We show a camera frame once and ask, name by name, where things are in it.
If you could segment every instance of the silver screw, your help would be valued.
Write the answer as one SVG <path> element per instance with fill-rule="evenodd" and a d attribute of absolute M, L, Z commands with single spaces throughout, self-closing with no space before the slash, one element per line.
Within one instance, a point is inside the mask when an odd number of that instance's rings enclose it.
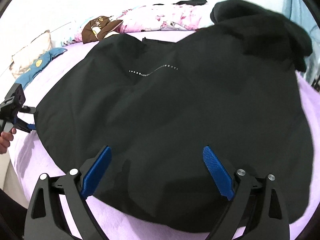
<path fill-rule="evenodd" d="M 244 171 L 244 170 L 241 170 L 241 169 L 239 169 L 239 170 L 237 171 L 237 173 L 238 173 L 240 176 L 244 176 L 244 175 L 245 175 L 245 171 Z"/>
<path fill-rule="evenodd" d="M 77 169 L 72 169 L 71 171 L 69 171 L 70 175 L 76 175 L 78 173 Z"/>
<path fill-rule="evenodd" d="M 276 177 L 275 177 L 275 176 L 273 176 L 272 174 L 269 174 L 269 175 L 268 175 L 268 179 L 270 179 L 270 180 L 275 180 L 275 179 L 276 179 Z"/>
<path fill-rule="evenodd" d="M 46 179 L 46 178 L 47 178 L 47 174 L 42 173 L 42 174 L 40 175 L 40 179 L 41 179 L 41 180 L 44 180 L 44 179 Z"/>

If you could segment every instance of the blue gripper pad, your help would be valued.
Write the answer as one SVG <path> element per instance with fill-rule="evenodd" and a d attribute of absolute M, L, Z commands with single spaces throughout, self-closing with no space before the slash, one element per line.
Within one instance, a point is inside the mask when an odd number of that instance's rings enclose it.
<path fill-rule="evenodd" d="M 36 129 L 36 125 L 35 124 L 28 124 L 27 127 L 30 129 L 30 130 L 35 130 Z"/>
<path fill-rule="evenodd" d="M 222 196 L 231 200 L 235 195 L 232 178 L 209 146 L 203 149 L 203 160 Z"/>
<path fill-rule="evenodd" d="M 111 163 L 111 148 L 107 146 L 91 166 L 87 174 L 82 179 L 82 190 L 80 195 L 87 199 L 92 196 L 97 189 L 102 176 Z"/>

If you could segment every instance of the lavender blanket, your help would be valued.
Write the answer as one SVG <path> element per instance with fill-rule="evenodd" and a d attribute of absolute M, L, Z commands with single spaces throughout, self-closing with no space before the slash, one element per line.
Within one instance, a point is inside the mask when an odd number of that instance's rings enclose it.
<path fill-rule="evenodd" d="M 130 35 L 140 40 L 146 37 L 177 42 L 192 33 L 192 31 L 159 31 L 132 33 Z M 81 61 L 95 44 L 77 43 L 67 46 L 68 51 L 54 59 L 25 89 L 26 105 L 37 106 L 60 78 Z M 313 138 L 314 161 L 309 205 L 304 215 L 290 225 L 291 240 L 295 239 L 303 230 L 320 202 L 320 94 L 310 87 L 299 74 L 297 74 L 297 81 L 302 107 L 309 122 Z M 19 117 L 26 122 L 34 123 L 32 115 L 20 113 Z M 30 134 L 17 131 L 15 140 L 9 148 L 9 153 L 28 201 L 40 174 L 45 172 L 51 177 L 64 175 L 44 149 L 35 131 Z M 64 196 L 61 196 L 61 203 L 72 234 L 81 238 Z M 87 199 L 87 203 L 97 222 L 111 240 L 202 240 L 208 235 L 208 233 L 191 234 L 180 232 L 167 226 L 139 220 L 108 206 L 93 196 Z M 238 229 L 235 237 L 240 236 L 243 229 Z"/>

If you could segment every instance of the black garment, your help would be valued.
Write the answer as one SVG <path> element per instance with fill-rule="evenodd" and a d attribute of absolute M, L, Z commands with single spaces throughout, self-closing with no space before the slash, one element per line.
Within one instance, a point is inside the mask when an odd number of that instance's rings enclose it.
<path fill-rule="evenodd" d="M 0 189 L 0 239 L 22 240 L 27 209 Z"/>
<path fill-rule="evenodd" d="M 308 205 L 313 147 L 295 69 L 307 33 L 247 2 L 219 3 L 215 25 L 177 43 L 127 34 L 97 44 L 43 98 L 36 128 L 64 171 L 109 145 L 95 196 L 143 220 L 212 229 L 227 200 L 202 158 L 212 150 L 251 175 L 275 175 L 290 222 Z"/>
<path fill-rule="evenodd" d="M 187 4 L 187 5 L 196 6 L 196 5 L 204 5 L 207 2 L 208 2 L 207 0 L 188 0 L 188 1 L 180 1 L 174 4 L 177 4 L 177 5 Z"/>

